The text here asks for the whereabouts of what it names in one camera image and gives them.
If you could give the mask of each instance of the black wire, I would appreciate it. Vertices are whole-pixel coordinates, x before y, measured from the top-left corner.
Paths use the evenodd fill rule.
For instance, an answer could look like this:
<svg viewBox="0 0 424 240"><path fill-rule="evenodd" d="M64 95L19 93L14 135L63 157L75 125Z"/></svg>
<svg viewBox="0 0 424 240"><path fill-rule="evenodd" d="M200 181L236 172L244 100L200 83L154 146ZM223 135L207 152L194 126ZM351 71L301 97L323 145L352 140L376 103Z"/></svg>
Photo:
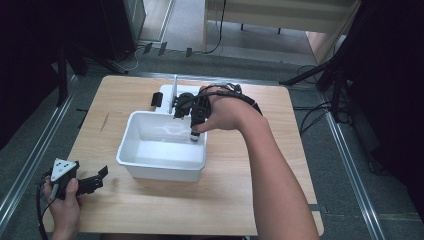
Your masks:
<svg viewBox="0 0 424 240"><path fill-rule="evenodd" d="M307 110L313 110L316 107L293 107L293 110L297 110L297 111L307 111Z"/></svg>
<svg viewBox="0 0 424 240"><path fill-rule="evenodd" d="M315 125L319 120L321 120L321 118L324 117L325 114L327 114L327 112L323 112L316 119L314 119L307 127L305 127L302 131L300 131L300 135L302 135L303 133L305 133L306 130L308 130L310 127L312 127L313 125Z"/></svg>
<svg viewBox="0 0 424 240"><path fill-rule="evenodd" d="M232 83L226 83L225 85L210 84L209 86L203 88L199 93L202 93L212 87L219 87L227 89L228 91L242 93L240 85L234 85Z"/></svg>
<svg viewBox="0 0 424 240"><path fill-rule="evenodd" d="M47 209L49 209L50 205L52 205L52 203L54 203L54 201L56 201L57 198L53 199L49 204L47 204L46 208L44 208L43 210L43 214L41 215L41 218L44 217L44 214L46 213Z"/></svg>
<svg viewBox="0 0 424 240"><path fill-rule="evenodd" d="M209 51L209 52L204 52L203 54L209 54L209 53L213 53L219 46L219 44L221 44L221 39L222 39L222 22L224 22L224 13L225 13L225 5L227 4L227 0L224 0L224 7L222 8L222 16L221 16L221 24L219 27L219 41L218 44L216 45L216 47Z"/></svg>
<svg viewBox="0 0 424 240"><path fill-rule="evenodd" d="M306 122L306 119L308 118L308 116L311 114L311 113L313 113L314 111L316 111L316 110L319 110L319 109L329 109L330 108L330 106L323 106L323 105L326 105L326 104L329 104L330 102L324 102L324 103L321 103L321 104L319 104L318 106L316 106L316 107L314 107L314 108L312 108L306 115L305 115L305 117L303 118L303 120L302 120L302 123L300 124L300 129L299 129L299 133L300 133L300 135L302 135L307 129L309 129L310 127L312 127L314 124L316 124L322 117L323 117L323 114L320 116L320 117L318 117L317 119L315 119L315 120L313 120L312 121L312 123L311 124L309 124L307 127L306 127L306 129L303 129L303 125L305 124L305 122Z"/></svg>
<svg viewBox="0 0 424 240"><path fill-rule="evenodd" d="M37 186L37 192L35 195L35 202L36 202L36 209L37 209L37 218L38 218L38 231L41 235L41 238L43 240L48 240L46 229L44 228L43 223L43 217L46 209L44 209L43 213L41 213L41 191L42 191L42 184Z"/></svg>
<svg viewBox="0 0 424 240"><path fill-rule="evenodd" d="M297 76L299 76L300 75L300 73L299 73L299 71L300 71L300 69L302 69L302 68L304 68L304 67L316 67L315 65L303 65L303 66L301 66L301 67L299 67L298 69L297 69ZM313 83L313 82L309 82L309 81L307 81L306 79L305 80L303 80L303 81L305 81L306 83L309 83L309 84L316 84L317 82L318 82L318 79L316 78L316 74L314 74L314 79L315 79L315 82Z"/></svg>

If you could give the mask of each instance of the white bin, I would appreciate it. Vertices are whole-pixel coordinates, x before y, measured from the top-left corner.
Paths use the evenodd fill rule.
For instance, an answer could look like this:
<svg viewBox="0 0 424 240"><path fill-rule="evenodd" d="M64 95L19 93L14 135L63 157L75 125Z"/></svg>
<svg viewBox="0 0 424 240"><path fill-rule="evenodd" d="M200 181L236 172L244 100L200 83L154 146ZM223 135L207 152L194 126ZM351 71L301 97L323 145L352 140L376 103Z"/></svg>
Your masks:
<svg viewBox="0 0 424 240"><path fill-rule="evenodd" d="M127 128L116 160L133 177L196 182L205 167L207 133L190 140L190 116L136 111Z"/></svg>

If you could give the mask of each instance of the metal frame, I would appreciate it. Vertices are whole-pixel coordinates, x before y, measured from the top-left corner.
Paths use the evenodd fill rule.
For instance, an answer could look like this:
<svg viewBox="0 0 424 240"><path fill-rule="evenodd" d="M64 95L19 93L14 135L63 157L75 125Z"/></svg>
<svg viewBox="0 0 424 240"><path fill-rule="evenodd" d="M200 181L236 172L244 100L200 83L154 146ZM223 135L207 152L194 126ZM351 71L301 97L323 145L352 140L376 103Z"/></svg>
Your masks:
<svg viewBox="0 0 424 240"><path fill-rule="evenodd" d="M324 94L322 94L321 97L323 99L323 102L328 101L328 98ZM326 117L328 125L331 129L331 133L333 134L334 140L342 158L343 165L346 169L347 176L349 177L349 182L352 185L353 192L355 193L356 200L358 201L359 208L361 209L362 217L364 218L365 224L367 225L368 231L370 233L371 239L387 239L380 224L377 213L374 210L371 198L369 197L368 192L358 173L355 160L353 159L352 154L350 153L342 130L340 129L339 124L335 122L331 113L327 113Z"/></svg>

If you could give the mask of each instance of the controller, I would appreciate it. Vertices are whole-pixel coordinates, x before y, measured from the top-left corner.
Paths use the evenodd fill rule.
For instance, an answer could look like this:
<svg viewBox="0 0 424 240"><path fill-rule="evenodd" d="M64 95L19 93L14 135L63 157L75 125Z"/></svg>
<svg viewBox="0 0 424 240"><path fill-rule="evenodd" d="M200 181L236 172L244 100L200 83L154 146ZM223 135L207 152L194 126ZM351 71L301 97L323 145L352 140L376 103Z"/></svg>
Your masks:
<svg viewBox="0 0 424 240"><path fill-rule="evenodd" d="M66 197L66 186L72 178L76 178L79 162L70 162L62 159L56 159L53 168L44 175L51 173L52 192L50 200L59 198L64 200ZM78 191L76 196L81 194L93 193L97 188L103 187L103 178L108 174L108 168L102 168L96 176L78 179Z"/></svg>
<svg viewBox="0 0 424 240"><path fill-rule="evenodd" d="M219 87L225 90L217 90L216 92L203 93L206 89L211 87ZM179 97L174 97L174 118L184 118L184 116L191 114L190 128L192 128L194 125L204 123L212 113L211 104L209 102L209 96L211 95L238 98L251 105L262 115L262 112L256 101L242 94L240 85L233 85L231 83L227 83L225 85L209 85L208 87L200 90L196 96L191 93L182 93ZM192 131L190 135L190 140L193 142L197 142L199 136L200 133Z"/></svg>

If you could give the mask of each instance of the finger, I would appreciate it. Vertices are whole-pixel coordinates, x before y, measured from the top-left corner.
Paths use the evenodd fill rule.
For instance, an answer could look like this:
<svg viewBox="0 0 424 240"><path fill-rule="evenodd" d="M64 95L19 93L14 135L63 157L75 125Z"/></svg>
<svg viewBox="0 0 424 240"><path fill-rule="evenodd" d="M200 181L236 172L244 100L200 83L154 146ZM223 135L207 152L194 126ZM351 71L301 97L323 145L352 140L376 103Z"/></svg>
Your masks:
<svg viewBox="0 0 424 240"><path fill-rule="evenodd" d="M46 199L50 199L50 194L52 192L52 187L50 186L50 184L51 184L50 177L47 177L43 187L43 193Z"/></svg>
<svg viewBox="0 0 424 240"><path fill-rule="evenodd" d="M204 133L204 132L215 129L213 123L214 123L214 116L211 115L206 122L204 122L202 124L194 125L192 127L192 130L194 132Z"/></svg>
<svg viewBox="0 0 424 240"><path fill-rule="evenodd" d="M66 198L65 202L67 204L74 204L77 202L76 193L78 191L78 180L76 178L72 178L68 182L68 186L66 186Z"/></svg>
<svg viewBox="0 0 424 240"><path fill-rule="evenodd" d="M80 197L80 196L78 196L77 197L77 202L78 202L78 205L81 207L82 205L84 205L85 199L82 198L82 197Z"/></svg>

